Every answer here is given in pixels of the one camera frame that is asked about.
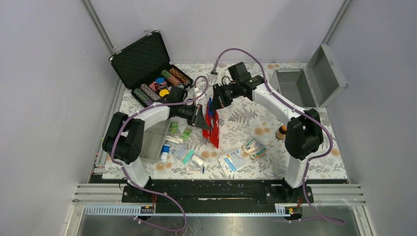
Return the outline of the red first aid pouch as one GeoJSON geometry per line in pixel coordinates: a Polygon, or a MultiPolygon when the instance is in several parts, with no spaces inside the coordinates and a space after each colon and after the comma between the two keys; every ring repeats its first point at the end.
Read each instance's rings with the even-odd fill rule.
{"type": "Polygon", "coordinates": [[[209,129],[202,130],[203,137],[214,145],[216,148],[219,148],[219,115],[217,110],[211,111],[211,100],[207,102],[205,121],[207,122],[209,129]]]}

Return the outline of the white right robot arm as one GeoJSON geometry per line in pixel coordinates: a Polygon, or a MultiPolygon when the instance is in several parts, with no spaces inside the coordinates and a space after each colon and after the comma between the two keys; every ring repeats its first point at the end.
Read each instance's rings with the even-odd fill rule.
{"type": "Polygon", "coordinates": [[[262,76],[252,76],[243,62],[228,68],[231,81],[213,85],[211,110],[231,105],[233,99],[246,97],[270,111],[286,126],[285,148],[290,155],[282,189],[284,200],[293,203],[301,197],[307,159],[323,143],[320,116],[314,109],[302,110],[274,90],[262,76]]]}

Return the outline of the blue tweezers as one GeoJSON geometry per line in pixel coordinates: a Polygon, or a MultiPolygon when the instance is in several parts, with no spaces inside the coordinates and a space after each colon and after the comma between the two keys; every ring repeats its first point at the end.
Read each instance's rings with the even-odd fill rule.
{"type": "Polygon", "coordinates": [[[210,126],[213,127],[213,125],[214,125],[214,123],[213,123],[213,111],[211,110],[211,105],[212,105],[212,99],[209,98],[208,105],[207,105],[207,108],[208,108],[207,115],[209,117],[210,126]]]}

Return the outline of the green sachet lower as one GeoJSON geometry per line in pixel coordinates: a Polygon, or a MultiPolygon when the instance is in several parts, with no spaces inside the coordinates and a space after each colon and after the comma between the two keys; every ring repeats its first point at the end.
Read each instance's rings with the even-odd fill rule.
{"type": "Polygon", "coordinates": [[[182,132],[182,134],[181,134],[181,136],[180,136],[180,138],[183,140],[183,141],[186,141],[188,138],[189,138],[189,136],[190,136],[190,134],[192,133],[192,129],[191,128],[185,128],[185,130],[182,132]]]}

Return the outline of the green sachet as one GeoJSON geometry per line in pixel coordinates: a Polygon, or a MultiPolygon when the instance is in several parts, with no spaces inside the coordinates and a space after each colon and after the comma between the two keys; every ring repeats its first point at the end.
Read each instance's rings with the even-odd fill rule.
{"type": "Polygon", "coordinates": [[[178,122],[173,121],[170,123],[170,134],[177,134],[179,132],[178,122]]]}
{"type": "Polygon", "coordinates": [[[186,141],[188,138],[189,138],[189,136],[190,136],[190,134],[192,133],[192,129],[191,128],[185,128],[185,130],[182,132],[182,134],[181,134],[181,136],[180,136],[180,138],[183,140],[183,141],[186,141]]]}

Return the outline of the green sachet upper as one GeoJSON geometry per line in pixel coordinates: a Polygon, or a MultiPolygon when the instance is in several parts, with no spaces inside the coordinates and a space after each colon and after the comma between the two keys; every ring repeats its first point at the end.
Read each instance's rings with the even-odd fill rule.
{"type": "Polygon", "coordinates": [[[178,122],[173,121],[170,123],[170,134],[177,134],[179,132],[178,122]]]}

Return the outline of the teal strip packet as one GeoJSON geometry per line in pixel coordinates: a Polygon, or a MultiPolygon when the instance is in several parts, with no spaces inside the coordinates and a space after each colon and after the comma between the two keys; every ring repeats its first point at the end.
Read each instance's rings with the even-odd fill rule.
{"type": "Polygon", "coordinates": [[[190,161],[190,159],[192,158],[192,156],[194,155],[194,150],[193,149],[190,149],[186,154],[185,154],[185,156],[183,157],[183,159],[182,159],[182,163],[185,165],[185,164],[187,164],[189,161],[190,161]]]}

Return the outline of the white blue-label bottle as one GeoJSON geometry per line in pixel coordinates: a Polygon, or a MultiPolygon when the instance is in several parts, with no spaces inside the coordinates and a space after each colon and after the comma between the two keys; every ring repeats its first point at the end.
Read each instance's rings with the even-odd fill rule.
{"type": "Polygon", "coordinates": [[[169,152],[170,152],[170,145],[167,145],[167,144],[163,145],[159,161],[162,163],[166,163],[168,161],[169,152]]]}

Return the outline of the grey plastic tray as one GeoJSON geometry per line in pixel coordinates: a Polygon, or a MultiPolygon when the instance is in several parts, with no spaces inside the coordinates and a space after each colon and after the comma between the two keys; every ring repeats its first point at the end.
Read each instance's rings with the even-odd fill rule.
{"type": "Polygon", "coordinates": [[[140,159],[151,163],[160,160],[166,135],[170,128],[170,120],[161,121],[144,132],[140,159]]]}

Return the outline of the floral table mat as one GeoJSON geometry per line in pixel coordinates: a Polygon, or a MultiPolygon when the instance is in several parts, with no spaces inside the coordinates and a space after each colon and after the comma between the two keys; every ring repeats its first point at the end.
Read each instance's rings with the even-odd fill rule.
{"type": "MultiPolygon", "coordinates": [[[[210,79],[207,97],[211,96],[211,86],[217,82],[210,71],[211,63],[183,63],[176,66],[192,79],[204,75],[210,79]]],[[[125,89],[119,111],[131,114],[141,110],[142,105],[137,102],[130,91],[125,89]]],[[[317,108],[321,123],[332,133],[333,148],[325,157],[312,160],[307,173],[308,179],[348,179],[342,155],[332,131],[331,120],[326,108],[317,108]]],[[[204,161],[204,173],[192,173],[175,157],[168,157],[164,163],[144,161],[145,170],[152,179],[281,179],[287,170],[290,160],[284,147],[284,141],[278,140],[276,131],[282,125],[268,110],[248,100],[247,98],[234,99],[232,105],[218,110],[220,126],[219,148],[214,147],[202,136],[200,129],[195,129],[186,140],[188,148],[196,151],[204,161]],[[267,147],[265,155],[252,160],[247,153],[243,154],[245,167],[233,175],[227,175],[221,168],[218,158],[230,151],[241,148],[249,138],[256,138],[267,147]]],[[[124,178],[119,165],[114,164],[107,157],[102,179],[116,180],[124,178]]]]}

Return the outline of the clear syringe packet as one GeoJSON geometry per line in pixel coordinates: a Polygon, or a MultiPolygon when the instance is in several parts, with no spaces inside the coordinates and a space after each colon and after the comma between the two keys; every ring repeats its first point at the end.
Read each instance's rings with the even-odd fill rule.
{"type": "Polygon", "coordinates": [[[205,173],[205,166],[188,166],[186,167],[186,172],[188,174],[204,174],[205,173]]]}

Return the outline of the brown orange-capped bottle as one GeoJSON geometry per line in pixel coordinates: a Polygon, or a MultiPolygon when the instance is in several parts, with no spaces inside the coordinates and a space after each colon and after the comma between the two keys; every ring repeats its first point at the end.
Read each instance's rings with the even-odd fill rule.
{"type": "Polygon", "coordinates": [[[275,136],[279,140],[284,140],[287,133],[287,127],[285,125],[282,125],[278,128],[277,132],[275,133],[275,136]]]}

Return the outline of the bandage roll packet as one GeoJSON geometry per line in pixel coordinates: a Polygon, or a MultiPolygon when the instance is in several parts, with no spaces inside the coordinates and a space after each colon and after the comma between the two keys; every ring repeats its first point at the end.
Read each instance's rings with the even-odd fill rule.
{"type": "Polygon", "coordinates": [[[259,159],[263,155],[266,154],[267,148],[262,143],[260,143],[256,138],[250,138],[248,139],[243,145],[242,145],[243,151],[249,155],[251,159],[259,159]]]}

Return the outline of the black poker chip case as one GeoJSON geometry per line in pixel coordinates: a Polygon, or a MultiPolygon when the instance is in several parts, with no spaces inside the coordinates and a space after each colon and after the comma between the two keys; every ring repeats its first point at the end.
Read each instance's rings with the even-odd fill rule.
{"type": "Polygon", "coordinates": [[[194,85],[194,80],[171,62],[157,30],[110,56],[109,63],[132,96],[145,107],[160,101],[163,89],[183,85],[189,90],[194,85]]]}

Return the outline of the grey metal box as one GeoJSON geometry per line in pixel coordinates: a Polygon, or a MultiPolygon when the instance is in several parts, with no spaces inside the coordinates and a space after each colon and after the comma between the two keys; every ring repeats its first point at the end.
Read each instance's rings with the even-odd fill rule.
{"type": "Polygon", "coordinates": [[[327,44],[321,44],[302,67],[276,69],[271,86],[300,107],[328,107],[348,88],[336,57],[327,44]]]}

